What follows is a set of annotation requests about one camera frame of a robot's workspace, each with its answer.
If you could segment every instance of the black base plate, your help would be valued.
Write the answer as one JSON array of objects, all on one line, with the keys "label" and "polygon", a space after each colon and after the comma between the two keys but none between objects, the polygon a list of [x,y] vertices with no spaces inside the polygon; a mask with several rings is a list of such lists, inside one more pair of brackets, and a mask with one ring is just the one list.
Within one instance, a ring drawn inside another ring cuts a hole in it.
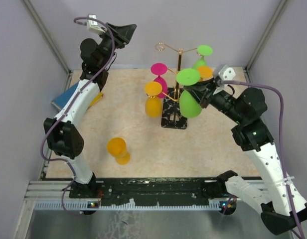
[{"label": "black base plate", "polygon": [[73,184],[70,198],[102,198],[102,206],[122,205],[133,198],[136,206],[208,205],[209,199],[223,197],[218,183],[210,178],[108,178],[95,182],[93,192],[83,193]]},{"label": "black base plate", "polygon": [[[168,88],[168,95],[174,98],[174,88]],[[181,115],[179,102],[174,102],[168,97],[165,97],[162,106],[161,127],[186,129],[187,122],[187,118]]]}]

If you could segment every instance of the white wall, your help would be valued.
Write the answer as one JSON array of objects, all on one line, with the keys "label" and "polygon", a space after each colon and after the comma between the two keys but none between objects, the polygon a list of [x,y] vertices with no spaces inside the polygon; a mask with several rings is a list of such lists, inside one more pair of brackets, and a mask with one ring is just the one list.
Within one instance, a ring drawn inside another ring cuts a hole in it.
[{"label": "white wall", "polygon": [[0,239],[10,239],[42,166],[43,121],[66,73],[20,0],[0,1]]},{"label": "white wall", "polygon": [[[245,66],[279,3],[278,0],[31,1],[71,69],[81,67],[79,45],[83,39],[94,36],[100,41],[97,35],[73,23],[73,18],[89,13],[116,25],[138,25],[130,44],[117,51],[118,67],[148,67],[156,62],[175,66],[177,53],[156,51],[154,46],[158,42],[177,49],[208,44],[214,50],[206,58],[210,66],[219,63]],[[197,57],[195,52],[187,53],[184,66],[192,65]]]},{"label": "white wall", "polygon": [[[285,99],[287,168],[307,199],[307,0],[290,1],[254,68],[252,80],[278,88]],[[278,138],[278,97],[266,92],[266,123]]]}]

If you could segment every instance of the metal corner post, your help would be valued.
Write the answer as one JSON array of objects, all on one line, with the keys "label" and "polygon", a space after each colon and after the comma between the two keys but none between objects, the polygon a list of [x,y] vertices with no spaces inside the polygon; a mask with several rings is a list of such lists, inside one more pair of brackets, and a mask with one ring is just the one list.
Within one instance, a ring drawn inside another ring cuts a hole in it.
[{"label": "metal corner post", "polygon": [[71,70],[66,63],[64,56],[62,55],[59,47],[57,46],[57,44],[53,40],[50,32],[48,31],[47,27],[45,26],[42,19],[38,15],[36,9],[34,8],[33,4],[31,3],[31,1],[30,0],[21,0],[21,2],[23,3],[24,7],[26,8],[28,14],[34,20],[36,26],[38,27],[40,33],[42,34],[42,36],[45,39],[46,43],[48,44],[49,48],[51,49],[51,51],[55,55],[59,64],[62,66],[62,68],[64,69],[64,71],[67,74],[70,74]]},{"label": "metal corner post", "polygon": [[279,19],[283,15],[283,13],[284,13],[285,9],[287,8],[289,2],[290,2],[290,0],[280,0],[280,3],[278,5],[276,11],[274,12],[267,28],[265,29],[263,35],[261,36],[261,39],[260,39],[257,47],[255,48],[248,64],[247,64],[247,66],[245,67],[245,70],[246,70],[247,73],[251,70],[251,68],[253,67],[256,59],[261,54],[262,49],[265,47],[265,44],[267,43],[268,39],[270,38],[270,35],[272,34],[274,27],[277,25]]}]

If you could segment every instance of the orange plastic cup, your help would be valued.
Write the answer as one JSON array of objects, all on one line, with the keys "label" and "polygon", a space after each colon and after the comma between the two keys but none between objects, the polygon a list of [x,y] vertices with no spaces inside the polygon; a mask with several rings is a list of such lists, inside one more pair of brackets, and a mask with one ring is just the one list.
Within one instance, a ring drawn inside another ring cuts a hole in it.
[{"label": "orange plastic cup", "polygon": [[107,150],[120,165],[127,164],[130,161],[126,142],[122,138],[112,138],[109,140]]},{"label": "orange plastic cup", "polygon": [[213,77],[213,71],[208,66],[199,66],[197,70],[201,77],[199,81],[203,81],[203,79],[211,79]]}]

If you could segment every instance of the metal frame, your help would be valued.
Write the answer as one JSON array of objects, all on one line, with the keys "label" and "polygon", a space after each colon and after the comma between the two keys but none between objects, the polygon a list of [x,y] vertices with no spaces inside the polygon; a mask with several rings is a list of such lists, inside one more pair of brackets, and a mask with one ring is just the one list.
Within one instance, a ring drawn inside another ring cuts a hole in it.
[{"label": "metal frame", "polygon": [[42,21],[42,19],[38,15],[36,9],[34,8],[33,4],[31,3],[31,1],[30,0],[21,0],[21,2],[23,3],[24,7],[26,8],[28,14],[34,20],[36,26],[38,27],[38,29],[41,33],[41,35],[45,39],[45,41],[46,41],[47,45],[49,46],[49,48],[51,49],[52,53],[55,55],[59,64],[62,66],[62,68],[64,69],[64,71],[67,74],[70,74],[71,70],[69,69],[69,67],[66,63],[64,56],[62,55],[59,47],[57,46],[56,42],[53,40],[51,33],[48,31],[47,27],[45,26],[44,22]]},{"label": "metal frame", "polygon": [[[24,7],[27,9],[29,15],[34,20],[35,24],[37,25],[40,33],[44,37],[46,43],[50,47],[52,53],[55,55],[57,61],[62,66],[65,72],[68,74],[68,79],[65,83],[64,90],[66,90],[70,84],[72,71],[66,63],[64,56],[61,53],[61,50],[57,46],[56,42],[53,40],[51,33],[48,31],[47,27],[43,23],[42,19],[40,18],[39,14],[35,10],[33,4],[30,0],[21,0],[24,4]],[[253,54],[248,61],[247,66],[244,67],[244,74],[246,80],[251,82],[250,77],[250,70],[252,69],[255,61],[257,60],[258,56],[261,54],[262,49],[265,47],[271,33],[274,30],[277,22],[281,18],[283,12],[285,11],[288,3],[290,0],[281,0],[274,15],[272,16],[266,30],[264,31],[259,43]],[[41,176],[39,180],[41,180],[44,171],[47,170],[48,163],[44,163],[44,167],[42,169]],[[260,190],[266,190],[266,187],[262,180],[247,180],[252,185],[258,187]],[[30,181],[28,189],[26,191],[25,199],[22,205],[21,213],[18,219],[17,228],[15,230],[13,238],[15,239],[25,239],[27,230],[29,227],[29,223],[32,217],[33,210],[61,210],[60,207],[60,198],[62,195],[62,189],[69,184],[70,181]],[[69,210],[85,210],[87,208],[87,204],[95,199],[70,199],[69,192],[65,193],[65,205],[71,207]],[[127,206],[122,207],[102,207],[100,206],[98,210],[219,210],[218,204],[220,201],[225,201],[226,198],[215,198],[209,200],[209,203],[212,205],[208,207],[139,207],[135,206],[130,202]]]},{"label": "metal frame", "polygon": [[251,55],[251,58],[247,64],[246,71],[249,72],[251,70],[251,68],[253,67],[255,61],[257,60],[257,58],[259,57],[259,55],[261,54],[262,49],[265,47],[268,39],[270,38],[274,27],[277,25],[278,21],[280,20],[281,16],[283,15],[285,9],[287,8],[288,4],[289,4],[290,0],[280,0],[280,3],[277,7],[277,9],[275,10],[267,28],[265,29],[263,35],[260,38],[260,41],[256,47],[256,49],[254,50],[253,54]]}]

